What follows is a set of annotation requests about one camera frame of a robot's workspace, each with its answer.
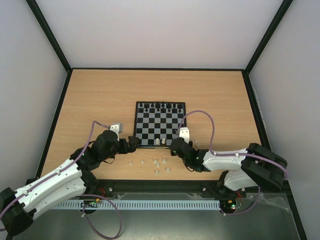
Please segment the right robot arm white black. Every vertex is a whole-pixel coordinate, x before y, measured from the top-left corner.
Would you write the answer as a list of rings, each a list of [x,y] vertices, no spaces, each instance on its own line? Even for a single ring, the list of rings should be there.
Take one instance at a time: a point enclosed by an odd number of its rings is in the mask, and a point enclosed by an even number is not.
[[[195,149],[179,137],[173,140],[169,148],[186,167],[195,172],[223,170],[218,191],[224,196],[250,187],[278,192],[288,176],[288,162],[257,143],[250,143],[247,148],[235,151],[211,151]]]

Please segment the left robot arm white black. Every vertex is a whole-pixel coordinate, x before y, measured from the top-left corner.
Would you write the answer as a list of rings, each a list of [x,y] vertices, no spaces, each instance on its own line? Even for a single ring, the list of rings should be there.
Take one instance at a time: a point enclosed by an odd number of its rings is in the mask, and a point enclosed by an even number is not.
[[[93,195],[98,180],[92,171],[117,154],[135,152],[138,143],[135,136],[119,138],[116,131],[105,130],[45,176],[16,190],[4,189],[0,193],[1,231],[16,236],[52,207],[74,197]]]

